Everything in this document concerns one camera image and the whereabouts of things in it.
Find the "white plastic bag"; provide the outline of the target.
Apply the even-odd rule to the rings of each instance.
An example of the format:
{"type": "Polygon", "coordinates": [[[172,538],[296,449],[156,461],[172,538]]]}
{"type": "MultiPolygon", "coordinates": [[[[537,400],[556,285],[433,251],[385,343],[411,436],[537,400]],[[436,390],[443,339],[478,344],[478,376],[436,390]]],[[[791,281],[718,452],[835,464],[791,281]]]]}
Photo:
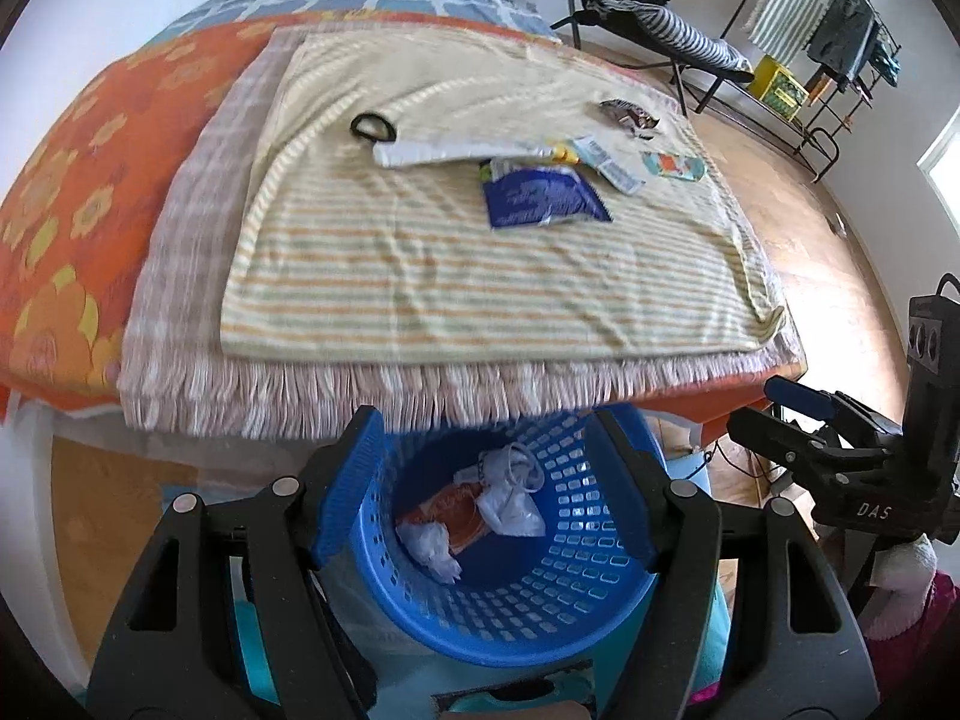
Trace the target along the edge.
{"type": "Polygon", "coordinates": [[[545,520],[534,496],[544,487],[545,470],[521,444],[487,450],[477,463],[454,475],[455,484],[478,484],[475,498],[488,528],[509,538],[542,538],[545,520]]]}

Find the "red medicine box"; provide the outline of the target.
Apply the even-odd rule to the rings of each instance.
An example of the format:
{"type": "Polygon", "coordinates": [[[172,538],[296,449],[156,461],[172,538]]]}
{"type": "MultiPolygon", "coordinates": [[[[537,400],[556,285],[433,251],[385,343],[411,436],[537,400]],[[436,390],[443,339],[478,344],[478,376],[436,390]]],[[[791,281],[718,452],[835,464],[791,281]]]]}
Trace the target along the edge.
{"type": "Polygon", "coordinates": [[[439,489],[430,499],[398,517],[397,525],[444,525],[449,535],[449,551],[459,556],[472,544],[490,533],[477,507],[483,493],[478,483],[451,483],[439,489]]]}

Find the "brown snickers wrapper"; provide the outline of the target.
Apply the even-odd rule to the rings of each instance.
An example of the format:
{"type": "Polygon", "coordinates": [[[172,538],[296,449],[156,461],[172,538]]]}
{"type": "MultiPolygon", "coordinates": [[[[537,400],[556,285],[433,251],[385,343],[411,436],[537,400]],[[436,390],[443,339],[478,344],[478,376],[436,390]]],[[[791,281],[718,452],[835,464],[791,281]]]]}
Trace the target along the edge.
{"type": "Polygon", "coordinates": [[[601,102],[601,111],[631,138],[649,142],[658,130],[659,121],[654,115],[625,99],[604,99],[601,102]]]}

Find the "blue foil pouch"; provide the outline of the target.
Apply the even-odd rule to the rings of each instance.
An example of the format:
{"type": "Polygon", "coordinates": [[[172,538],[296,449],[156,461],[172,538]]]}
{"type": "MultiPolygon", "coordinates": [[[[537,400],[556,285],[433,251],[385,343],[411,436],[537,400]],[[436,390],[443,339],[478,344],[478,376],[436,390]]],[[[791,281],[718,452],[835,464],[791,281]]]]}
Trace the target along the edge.
{"type": "Polygon", "coordinates": [[[575,221],[612,223],[601,197],[573,167],[489,160],[480,184],[494,231],[575,221]]]}

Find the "yellow colourful candy wrapper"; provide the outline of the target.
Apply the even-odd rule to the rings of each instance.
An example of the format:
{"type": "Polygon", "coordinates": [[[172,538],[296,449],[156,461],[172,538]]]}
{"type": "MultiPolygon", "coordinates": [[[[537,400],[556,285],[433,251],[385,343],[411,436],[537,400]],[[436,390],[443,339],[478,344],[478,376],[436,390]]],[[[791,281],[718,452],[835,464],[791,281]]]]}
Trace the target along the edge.
{"type": "Polygon", "coordinates": [[[581,162],[578,150],[571,143],[557,143],[551,147],[550,159],[555,164],[574,166],[581,162]]]}

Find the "white tube wrapper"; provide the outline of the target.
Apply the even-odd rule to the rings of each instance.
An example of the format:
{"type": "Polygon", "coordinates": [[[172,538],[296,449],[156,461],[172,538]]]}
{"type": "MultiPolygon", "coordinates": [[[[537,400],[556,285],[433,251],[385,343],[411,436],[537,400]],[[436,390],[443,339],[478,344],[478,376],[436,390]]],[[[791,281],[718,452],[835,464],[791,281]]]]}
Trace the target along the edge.
{"type": "Polygon", "coordinates": [[[459,161],[532,160],[553,163],[551,145],[517,142],[377,142],[373,160],[381,167],[413,167],[459,161]]]}

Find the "blue plastic basket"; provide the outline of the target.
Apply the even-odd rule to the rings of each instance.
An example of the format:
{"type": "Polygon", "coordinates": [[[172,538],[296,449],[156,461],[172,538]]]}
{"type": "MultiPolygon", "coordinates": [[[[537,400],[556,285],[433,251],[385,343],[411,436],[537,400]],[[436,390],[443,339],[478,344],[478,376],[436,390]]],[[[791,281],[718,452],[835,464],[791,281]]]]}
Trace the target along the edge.
{"type": "Polygon", "coordinates": [[[353,522],[350,548],[379,609],[418,644],[492,668],[565,660],[615,631],[654,578],[630,557],[590,468],[584,411],[394,434],[353,522]],[[398,517],[427,502],[485,450],[517,444],[545,472],[540,536],[487,532],[441,583],[398,541],[398,517]]]}

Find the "light blue snack wrapper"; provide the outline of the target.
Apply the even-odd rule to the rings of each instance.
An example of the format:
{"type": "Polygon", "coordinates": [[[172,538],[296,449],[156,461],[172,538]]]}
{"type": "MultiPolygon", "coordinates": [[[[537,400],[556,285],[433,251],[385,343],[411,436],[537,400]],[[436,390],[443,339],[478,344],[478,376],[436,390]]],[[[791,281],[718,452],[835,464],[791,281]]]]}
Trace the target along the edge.
{"type": "Polygon", "coordinates": [[[652,176],[675,181],[700,182],[706,176],[706,163],[698,156],[645,151],[643,164],[652,176]]]}

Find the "yellow crate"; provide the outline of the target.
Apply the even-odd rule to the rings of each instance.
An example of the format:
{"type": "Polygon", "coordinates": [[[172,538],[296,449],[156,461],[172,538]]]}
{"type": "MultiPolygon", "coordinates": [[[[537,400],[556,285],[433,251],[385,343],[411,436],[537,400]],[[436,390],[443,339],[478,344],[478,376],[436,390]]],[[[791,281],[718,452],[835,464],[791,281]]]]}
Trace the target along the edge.
{"type": "Polygon", "coordinates": [[[781,119],[791,122],[807,104],[809,93],[805,86],[771,55],[765,55],[755,68],[754,79],[747,93],[768,107],[781,119]]]}

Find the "striped yellow towel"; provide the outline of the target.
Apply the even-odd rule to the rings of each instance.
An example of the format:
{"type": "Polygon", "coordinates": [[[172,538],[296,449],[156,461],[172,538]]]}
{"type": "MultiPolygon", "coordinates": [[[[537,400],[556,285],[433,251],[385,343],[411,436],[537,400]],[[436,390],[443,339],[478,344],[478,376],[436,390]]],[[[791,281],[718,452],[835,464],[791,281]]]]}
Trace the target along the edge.
{"type": "Polygon", "coordinates": [[[652,176],[645,151],[703,145],[669,96],[576,50],[427,26],[304,37],[254,149],[221,346],[311,364],[757,351],[788,304],[739,202],[716,169],[652,176]],[[654,137],[604,99],[654,115],[654,137]],[[646,185],[589,177],[612,223],[494,231],[478,164],[378,166],[350,130],[363,112],[412,142],[594,137],[646,185]]]}

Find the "orange floral bedsheet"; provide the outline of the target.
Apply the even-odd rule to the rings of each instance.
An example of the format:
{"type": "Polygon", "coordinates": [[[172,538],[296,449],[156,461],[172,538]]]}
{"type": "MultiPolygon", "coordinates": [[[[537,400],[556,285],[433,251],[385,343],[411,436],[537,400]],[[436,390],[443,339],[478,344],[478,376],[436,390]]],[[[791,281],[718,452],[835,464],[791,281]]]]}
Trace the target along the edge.
{"type": "Polygon", "coordinates": [[[718,429],[755,405],[771,376],[807,369],[794,327],[755,351],[625,362],[467,366],[265,364],[225,356],[200,319],[212,312],[239,190],[197,203],[169,268],[149,241],[181,164],[274,32],[382,28],[359,11],[264,16],[169,37],[117,60],[78,94],[31,154],[2,206],[2,405],[40,401],[74,418],[122,408],[117,377],[142,366],[125,349],[133,298],[174,284],[197,296],[153,351],[178,368],[130,403],[133,426],[192,436],[311,437],[358,406],[394,431],[480,426],[562,408],[633,401],[718,429]]]}

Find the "dark hanging jacket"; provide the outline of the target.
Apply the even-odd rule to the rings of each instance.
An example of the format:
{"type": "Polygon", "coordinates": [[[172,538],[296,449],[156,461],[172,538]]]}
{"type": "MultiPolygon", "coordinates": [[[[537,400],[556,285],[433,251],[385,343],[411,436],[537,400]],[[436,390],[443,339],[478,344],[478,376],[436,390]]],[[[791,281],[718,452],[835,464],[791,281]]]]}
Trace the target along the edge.
{"type": "Polygon", "coordinates": [[[898,47],[867,0],[832,0],[807,44],[807,57],[839,91],[861,85],[866,65],[892,88],[900,80],[898,47]]]}

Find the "white printed label sachet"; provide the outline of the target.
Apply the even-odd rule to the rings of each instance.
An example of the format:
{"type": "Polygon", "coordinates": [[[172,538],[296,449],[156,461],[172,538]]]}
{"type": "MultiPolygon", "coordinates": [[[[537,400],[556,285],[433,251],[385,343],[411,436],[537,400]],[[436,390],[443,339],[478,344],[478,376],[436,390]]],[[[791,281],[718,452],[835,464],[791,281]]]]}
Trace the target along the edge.
{"type": "Polygon", "coordinates": [[[574,138],[571,146],[578,154],[579,160],[587,164],[599,176],[604,177],[617,192],[635,197],[640,193],[641,188],[646,185],[643,179],[635,176],[633,172],[628,171],[623,164],[615,160],[613,154],[608,153],[607,149],[597,142],[596,138],[574,138]]]}

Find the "striped cushion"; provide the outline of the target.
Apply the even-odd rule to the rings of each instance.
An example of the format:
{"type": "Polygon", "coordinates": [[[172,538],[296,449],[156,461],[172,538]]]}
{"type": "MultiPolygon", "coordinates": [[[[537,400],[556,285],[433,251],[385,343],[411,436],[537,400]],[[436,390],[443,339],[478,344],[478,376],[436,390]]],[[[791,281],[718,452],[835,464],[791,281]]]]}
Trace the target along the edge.
{"type": "Polygon", "coordinates": [[[752,62],[739,49],[711,37],[665,5],[635,0],[597,0],[587,5],[601,25],[623,39],[643,44],[654,52],[736,83],[754,79],[752,62]]]}

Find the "black clothes rack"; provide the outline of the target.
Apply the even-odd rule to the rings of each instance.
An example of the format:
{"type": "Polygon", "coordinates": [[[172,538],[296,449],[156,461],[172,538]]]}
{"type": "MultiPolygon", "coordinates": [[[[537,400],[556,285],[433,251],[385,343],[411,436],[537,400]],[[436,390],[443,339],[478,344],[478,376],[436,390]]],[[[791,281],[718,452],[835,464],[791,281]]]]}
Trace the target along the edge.
{"type": "Polygon", "coordinates": [[[841,160],[839,137],[900,82],[901,44],[872,0],[740,0],[724,27],[760,53],[753,82],[685,89],[695,110],[716,112],[812,172],[841,160]]]}

